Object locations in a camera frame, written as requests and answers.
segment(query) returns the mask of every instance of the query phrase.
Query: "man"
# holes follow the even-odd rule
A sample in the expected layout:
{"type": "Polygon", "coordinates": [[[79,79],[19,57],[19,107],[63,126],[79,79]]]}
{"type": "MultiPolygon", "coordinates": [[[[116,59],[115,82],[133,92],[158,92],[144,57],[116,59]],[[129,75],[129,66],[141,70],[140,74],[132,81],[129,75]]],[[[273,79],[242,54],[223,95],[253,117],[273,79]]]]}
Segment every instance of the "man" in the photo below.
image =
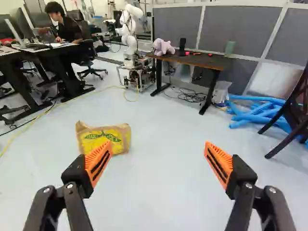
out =
{"type": "MultiPolygon", "coordinates": [[[[73,19],[65,15],[64,10],[59,3],[55,1],[47,3],[45,12],[49,14],[50,18],[58,22],[57,42],[63,40],[77,44],[82,42],[82,32],[79,25],[73,19]]],[[[71,63],[80,63],[83,60],[83,53],[84,51],[80,49],[76,52],[70,52],[61,56],[62,64],[71,80],[77,80],[71,63]]]]}
{"type": "Polygon", "coordinates": [[[63,39],[72,43],[80,43],[82,41],[80,27],[73,19],[66,17],[59,3],[55,1],[47,3],[45,12],[49,14],[50,18],[59,23],[57,42],[61,42],[63,39]]]}

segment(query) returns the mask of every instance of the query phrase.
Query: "gray partition panel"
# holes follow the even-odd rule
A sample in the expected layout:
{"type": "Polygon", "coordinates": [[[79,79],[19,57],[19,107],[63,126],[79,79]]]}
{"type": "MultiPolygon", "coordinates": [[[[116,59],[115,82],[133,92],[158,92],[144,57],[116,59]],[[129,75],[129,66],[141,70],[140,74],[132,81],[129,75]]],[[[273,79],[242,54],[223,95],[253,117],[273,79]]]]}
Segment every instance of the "gray partition panel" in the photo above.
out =
{"type": "Polygon", "coordinates": [[[308,60],[308,10],[288,9],[267,59],[305,66],[308,60]]]}
{"type": "MultiPolygon", "coordinates": [[[[255,61],[233,59],[230,69],[222,71],[218,80],[232,82],[232,85],[229,87],[229,93],[242,95],[256,66],[257,62],[255,61]]],[[[193,80],[192,83],[209,87],[213,77],[212,71],[206,68],[195,67],[193,78],[200,75],[202,75],[202,78],[200,80],[193,80]]]]}
{"type": "Polygon", "coordinates": [[[206,6],[199,49],[224,52],[235,41],[233,53],[261,57],[280,15],[281,7],[206,6]]]}
{"type": "Polygon", "coordinates": [[[154,8],[154,36],[178,47],[180,38],[186,38],[186,48],[194,49],[201,17],[201,6],[154,8]]]}

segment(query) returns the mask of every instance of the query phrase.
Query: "paper bag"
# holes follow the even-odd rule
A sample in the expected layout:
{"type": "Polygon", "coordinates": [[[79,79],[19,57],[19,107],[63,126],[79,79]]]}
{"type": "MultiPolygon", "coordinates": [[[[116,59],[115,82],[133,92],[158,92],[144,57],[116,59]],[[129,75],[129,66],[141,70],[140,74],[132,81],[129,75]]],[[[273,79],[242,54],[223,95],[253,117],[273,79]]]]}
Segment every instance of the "paper bag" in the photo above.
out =
{"type": "Polygon", "coordinates": [[[76,123],[76,135],[80,153],[85,155],[108,140],[111,141],[114,155],[127,153],[130,148],[131,128],[128,124],[89,127],[78,121],[76,123]]]}

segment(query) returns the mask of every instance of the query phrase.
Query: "white floor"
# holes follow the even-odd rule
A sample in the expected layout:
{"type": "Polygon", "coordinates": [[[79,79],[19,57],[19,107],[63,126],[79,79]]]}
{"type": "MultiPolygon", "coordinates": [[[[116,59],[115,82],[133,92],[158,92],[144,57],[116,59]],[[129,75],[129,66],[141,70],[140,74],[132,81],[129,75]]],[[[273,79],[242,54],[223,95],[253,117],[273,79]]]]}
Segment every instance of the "white floor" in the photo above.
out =
{"type": "MultiPolygon", "coordinates": [[[[95,67],[109,72],[104,81],[87,77],[97,90],[118,85],[115,64],[96,60],[95,67]]],[[[91,126],[129,123],[132,128],[130,152],[112,158],[85,201],[94,230],[223,231],[233,202],[204,158],[205,141],[238,154],[257,172],[259,187],[280,188],[297,230],[307,230],[308,151],[302,145],[293,142],[266,160],[264,155],[285,137],[280,130],[258,135],[260,126],[229,129],[231,116],[219,109],[210,107],[201,116],[199,105],[162,93],[151,97],[151,91],[135,103],[123,98],[122,89],[89,93],[58,106],[16,138],[0,158],[0,229],[22,230],[36,191],[62,185],[62,171],[79,154],[75,123],[81,120],[91,126]]],[[[127,96],[134,99],[136,94],[127,96]]],[[[1,124],[0,132],[6,130],[1,124]]],[[[17,132],[0,137],[1,150],[17,132]]],[[[66,231],[64,215],[59,230],[66,231]]],[[[261,230],[256,213],[249,230],[261,230]]]]}

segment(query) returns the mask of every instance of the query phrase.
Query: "stuffed animal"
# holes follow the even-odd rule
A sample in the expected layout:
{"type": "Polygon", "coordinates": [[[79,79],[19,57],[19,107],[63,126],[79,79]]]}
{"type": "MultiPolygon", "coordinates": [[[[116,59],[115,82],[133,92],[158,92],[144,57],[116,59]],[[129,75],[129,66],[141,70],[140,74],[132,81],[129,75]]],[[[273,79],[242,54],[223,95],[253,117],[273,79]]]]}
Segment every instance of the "stuffed animal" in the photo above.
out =
{"type": "Polygon", "coordinates": [[[160,38],[157,38],[152,44],[154,55],[162,56],[166,53],[174,54],[175,49],[171,46],[171,42],[165,42],[160,38]]]}

